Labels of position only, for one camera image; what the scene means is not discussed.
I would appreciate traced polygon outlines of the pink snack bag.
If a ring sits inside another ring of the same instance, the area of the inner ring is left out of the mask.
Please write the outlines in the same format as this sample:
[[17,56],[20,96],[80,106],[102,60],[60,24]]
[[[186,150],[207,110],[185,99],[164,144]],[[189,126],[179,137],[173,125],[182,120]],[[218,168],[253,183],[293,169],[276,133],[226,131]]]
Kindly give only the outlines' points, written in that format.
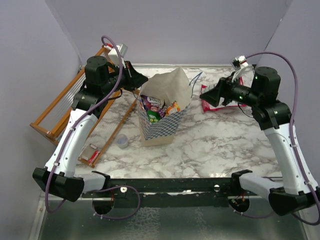
[[[204,94],[206,91],[208,91],[210,89],[213,89],[216,85],[217,85],[217,83],[214,83],[210,86],[202,84],[201,88],[200,88],[200,95]],[[219,111],[224,108],[243,108],[243,107],[246,107],[245,104],[236,102],[234,100],[226,101],[227,104],[224,104],[225,99],[223,97],[221,97],[219,99],[217,106],[212,105],[211,102],[212,102],[212,100],[206,100],[206,99],[201,98],[201,106],[202,106],[203,112],[216,112],[216,111]]]

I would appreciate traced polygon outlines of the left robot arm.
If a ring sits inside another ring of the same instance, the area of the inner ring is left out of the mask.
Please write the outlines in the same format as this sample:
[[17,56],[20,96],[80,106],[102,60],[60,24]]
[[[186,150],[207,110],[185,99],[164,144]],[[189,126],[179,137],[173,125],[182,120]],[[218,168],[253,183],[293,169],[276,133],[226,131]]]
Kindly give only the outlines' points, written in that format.
[[75,202],[82,193],[94,191],[106,197],[111,186],[108,176],[93,171],[75,176],[76,164],[86,139],[116,91],[134,91],[148,81],[130,61],[115,66],[104,56],[92,56],[84,67],[85,80],[73,98],[64,133],[43,168],[35,168],[33,179],[47,194]]

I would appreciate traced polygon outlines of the blue checkered paper bag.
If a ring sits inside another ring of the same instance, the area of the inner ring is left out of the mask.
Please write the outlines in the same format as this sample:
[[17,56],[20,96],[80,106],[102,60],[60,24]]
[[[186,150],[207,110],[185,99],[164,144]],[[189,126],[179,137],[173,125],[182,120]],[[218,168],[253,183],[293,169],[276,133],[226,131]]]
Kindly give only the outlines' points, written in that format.
[[[168,145],[174,140],[180,122],[187,112],[194,91],[194,85],[201,76],[198,73],[193,79],[188,79],[184,70],[179,67],[171,72],[157,73],[149,78],[140,89],[138,95],[138,119],[142,145],[144,147]],[[161,100],[170,106],[176,101],[180,107],[179,112],[167,115],[160,121],[152,124],[144,109],[141,95]]]

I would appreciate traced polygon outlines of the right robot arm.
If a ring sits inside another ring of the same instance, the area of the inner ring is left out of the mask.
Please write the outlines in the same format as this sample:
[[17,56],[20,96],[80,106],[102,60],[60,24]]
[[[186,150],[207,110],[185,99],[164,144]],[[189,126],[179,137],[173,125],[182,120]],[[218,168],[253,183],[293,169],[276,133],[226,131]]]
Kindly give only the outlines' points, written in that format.
[[222,77],[218,83],[201,91],[200,99],[217,107],[230,102],[251,108],[252,116],[268,138],[282,174],[282,183],[260,177],[250,170],[234,172],[230,191],[240,196],[250,191],[268,200],[279,216],[312,207],[320,198],[320,188],[314,180],[290,125],[290,108],[277,99],[281,77],[271,67],[258,67],[250,87],[240,84],[232,76]]

